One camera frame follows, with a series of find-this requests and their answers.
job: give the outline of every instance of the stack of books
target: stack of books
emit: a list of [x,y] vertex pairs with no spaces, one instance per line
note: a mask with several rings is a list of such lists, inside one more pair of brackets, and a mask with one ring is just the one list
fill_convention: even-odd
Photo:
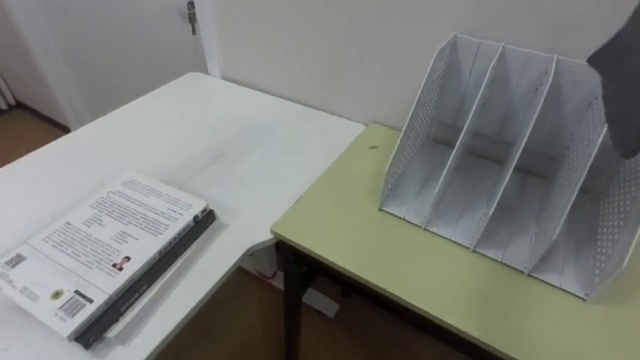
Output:
[[216,221],[201,199],[129,172],[0,259],[0,292],[91,348]]

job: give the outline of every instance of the wooden floor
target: wooden floor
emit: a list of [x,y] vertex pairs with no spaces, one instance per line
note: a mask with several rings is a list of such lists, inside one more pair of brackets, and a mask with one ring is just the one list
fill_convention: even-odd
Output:
[[[0,115],[0,167],[63,136],[23,110]],[[302,360],[464,359],[367,301],[314,287],[340,304],[334,319],[304,308]],[[158,355],[159,359],[282,359],[282,293],[237,270]]]

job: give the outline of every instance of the white table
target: white table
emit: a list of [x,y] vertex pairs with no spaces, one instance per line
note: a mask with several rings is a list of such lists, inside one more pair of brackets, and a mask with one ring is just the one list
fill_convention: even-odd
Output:
[[87,352],[0,298],[0,358],[152,357],[362,129],[188,74],[0,169],[0,253],[128,168],[209,201],[227,223],[126,344]]

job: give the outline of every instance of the desk organizer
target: desk organizer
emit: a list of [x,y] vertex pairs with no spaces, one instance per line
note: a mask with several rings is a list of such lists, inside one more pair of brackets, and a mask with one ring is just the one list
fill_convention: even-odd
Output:
[[402,130],[380,208],[590,299],[625,267],[640,228],[640,159],[620,160],[606,131],[586,63],[454,34]]

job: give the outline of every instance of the table leg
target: table leg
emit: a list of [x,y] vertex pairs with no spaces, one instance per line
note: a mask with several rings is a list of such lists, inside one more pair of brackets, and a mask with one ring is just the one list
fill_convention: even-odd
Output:
[[297,360],[300,352],[302,296],[306,291],[304,266],[293,249],[282,247],[284,268],[284,358]]

